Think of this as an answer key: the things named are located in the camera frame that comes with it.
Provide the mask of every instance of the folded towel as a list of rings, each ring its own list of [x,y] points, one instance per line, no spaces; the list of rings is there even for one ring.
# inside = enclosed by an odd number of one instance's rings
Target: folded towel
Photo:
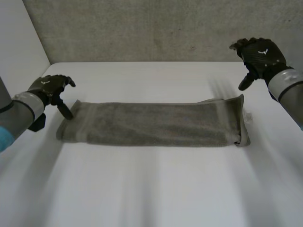
[[[249,145],[244,96],[199,103],[82,103],[71,108],[57,139],[115,146],[224,147]]]

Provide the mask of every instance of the white logo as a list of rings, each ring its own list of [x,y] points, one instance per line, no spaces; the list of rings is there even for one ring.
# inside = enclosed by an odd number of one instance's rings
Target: white logo
[[[41,84],[47,84],[47,83],[49,83],[50,81],[47,81],[47,82],[43,82],[43,81],[41,81]]]
[[[268,49],[266,49],[265,51],[258,51],[258,53],[262,53],[262,54],[267,54]]]

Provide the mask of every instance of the white side wall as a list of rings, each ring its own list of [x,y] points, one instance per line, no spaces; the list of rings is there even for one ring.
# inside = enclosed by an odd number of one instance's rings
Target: white side wall
[[[0,76],[11,96],[29,88],[49,67],[49,60],[31,23],[22,0],[0,0]],[[0,154],[0,226],[32,226],[22,223],[27,210],[24,173],[32,166],[36,150],[24,149],[32,140],[22,135]],[[26,178],[34,189],[36,178]]]
[[[49,65],[22,0],[1,0],[0,76],[11,96],[26,90]]]

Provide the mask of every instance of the gray towel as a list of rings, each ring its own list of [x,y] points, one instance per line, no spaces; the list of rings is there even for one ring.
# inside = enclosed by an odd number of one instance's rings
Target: gray towel
[[[244,96],[189,104],[82,103],[71,108],[57,139],[116,146],[224,147],[249,145]]]

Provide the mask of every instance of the gray arm segment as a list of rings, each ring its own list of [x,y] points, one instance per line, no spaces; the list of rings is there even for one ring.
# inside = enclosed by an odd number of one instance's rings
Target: gray arm segment
[[[43,113],[43,102],[23,92],[12,99],[0,78],[0,152],[10,146]]]
[[[268,89],[303,130],[303,74],[284,70],[270,80]]]

